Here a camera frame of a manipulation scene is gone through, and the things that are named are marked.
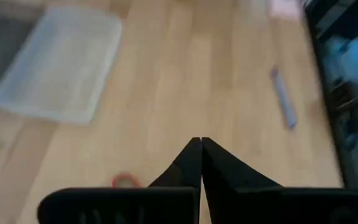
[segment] pen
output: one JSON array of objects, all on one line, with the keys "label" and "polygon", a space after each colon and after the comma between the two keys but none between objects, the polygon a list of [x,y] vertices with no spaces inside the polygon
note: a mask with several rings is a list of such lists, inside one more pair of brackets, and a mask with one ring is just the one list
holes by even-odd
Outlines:
[{"label": "pen", "polygon": [[277,67],[273,68],[272,78],[278,98],[280,99],[280,104],[283,110],[283,114],[288,121],[288,127],[292,129],[296,126],[297,118],[296,118],[295,110],[293,109],[291,101],[287,95],[283,78],[281,77]]}]

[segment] pink object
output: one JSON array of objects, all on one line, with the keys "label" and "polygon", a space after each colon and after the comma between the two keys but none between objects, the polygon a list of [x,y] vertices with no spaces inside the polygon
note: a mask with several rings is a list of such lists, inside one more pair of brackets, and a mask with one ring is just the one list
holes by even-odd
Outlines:
[{"label": "pink object", "polygon": [[299,0],[270,0],[270,16],[300,20],[302,8]]}]

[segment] transparent plastic lid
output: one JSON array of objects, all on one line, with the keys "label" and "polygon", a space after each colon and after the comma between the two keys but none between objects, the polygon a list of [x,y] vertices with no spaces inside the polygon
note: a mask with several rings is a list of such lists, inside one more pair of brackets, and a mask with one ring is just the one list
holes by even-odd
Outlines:
[{"label": "transparent plastic lid", "polygon": [[0,81],[0,109],[86,124],[119,46],[121,21],[83,7],[53,7]]}]

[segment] marker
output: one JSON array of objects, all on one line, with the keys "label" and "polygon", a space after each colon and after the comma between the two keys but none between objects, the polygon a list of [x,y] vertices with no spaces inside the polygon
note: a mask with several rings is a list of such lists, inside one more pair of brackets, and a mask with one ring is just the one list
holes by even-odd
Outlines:
[{"label": "marker", "polygon": [[276,88],[276,92],[278,95],[278,98],[280,99],[280,104],[284,113],[284,116],[286,117],[288,121],[288,127],[290,129],[294,128],[296,126],[297,118],[295,114],[295,110],[292,107],[291,101],[287,95],[287,91],[285,89],[283,78],[280,76],[280,73],[278,71],[278,68],[273,68],[272,72],[273,82]]}]

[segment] clear plastic tray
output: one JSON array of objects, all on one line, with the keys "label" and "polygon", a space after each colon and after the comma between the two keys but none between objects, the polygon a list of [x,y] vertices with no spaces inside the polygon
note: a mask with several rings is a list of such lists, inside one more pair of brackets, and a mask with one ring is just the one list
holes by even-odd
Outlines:
[{"label": "clear plastic tray", "polygon": [[0,81],[0,109],[89,123],[121,32],[121,21],[102,11],[50,8]]}]

